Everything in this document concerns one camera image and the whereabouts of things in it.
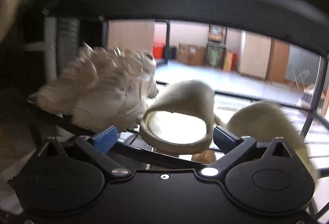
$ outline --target black metal frame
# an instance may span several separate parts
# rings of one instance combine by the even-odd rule
[[[317,113],[317,107],[320,102],[323,85],[324,85],[324,81],[326,78],[327,69],[328,69],[328,56],[326,56],[326,57],[321,56],[319,69],[318,69],[318,73],[317,73],[317,79],[316,79],[316,83],[315,83],[315,90],[314,90],[313,98],[312,98],[311,105],[310,105],[310,111],[308,112],[305,124],[304,124],[303,129],[300,134],[301,136],[303,136],[303,138],[306,137],[307,132],[310,129],[310,125],[313,122],[313,119],[320,121],[320,123],[323,124],[327,130],[329,130],[329,122]],[[329,177],[329,168],[320,169],[320,177],[321,178]],[[315,214],[314,218],[316,220],[318,220],[329,210],[329,202],[318,212],[316,212],[316,210],[315,210],[316,208],[314,208],[314,207],[312,208],[312,205],[311,205],[311,207],[309,207],[309,209],[310,209],[311,215]]]
[[[167,24],[167,30],[166,30],[166,45],[164,50],[168,51],[169,50],[169,41],[170,41],[170,21],[169,20],[164,20],[164,19],[155,19],[154,20],[156,23],[166,23]],[[157,67],[161,65],[165,65],[168,63],[168,55],[166,52],[163,53],[163,62],[158,64]]]

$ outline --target tiled floor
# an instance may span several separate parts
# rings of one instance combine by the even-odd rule
[[[224,72],[218,68],[183,65],[173,60],[168,65],[157,68],[158,81],[174,83],[181,80],[197,79],[209,84],[214,90],[233,92],[282,103],[295,104],[302,92],[283,84],[239,75],[237,72]]]

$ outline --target white wall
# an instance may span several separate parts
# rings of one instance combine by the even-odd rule
[[[239,72],[265,79],[271,51],[271,38],[244,31],[241,41],[244,46],[241,47]]]
[[[242,31],[234,28],[227,28],[226,48],[228,51],[239,55],[241,48]]]
[[[286,79],[294,81],[294,76],[291,68],[296,73],[297,70],[300,72],[304,70],[310,71],[310,76],[305,78],[305,85],[314,84],[316,81],[317,71],[319,69],[320,56],[309,52],[300,47],[290,45],[289,60],[287,66]],[[327,70],[326,80],[324,82],[323,91],[326,92],[329,86],[329,69]]]
[[[109,21],[108,48],[152,51],[154,20]]]
[[[194,22],[170,21],[170,46],[179,43],[206,46],[208,41],[209,25]]]
[[[246,32],[242,31],[241,32],[241,40],[240,40],[241,46],[240,46],[240,51],[239,51],[239,59],[238,59],[238,65],[237,65],[237,70],[240,71],[241,70],[241,56],[243,56],[243,52],[244,52],[244,46],[246,45]]]
[[[166,43],[167,24],[155,22],[154,25],[154,42]]]

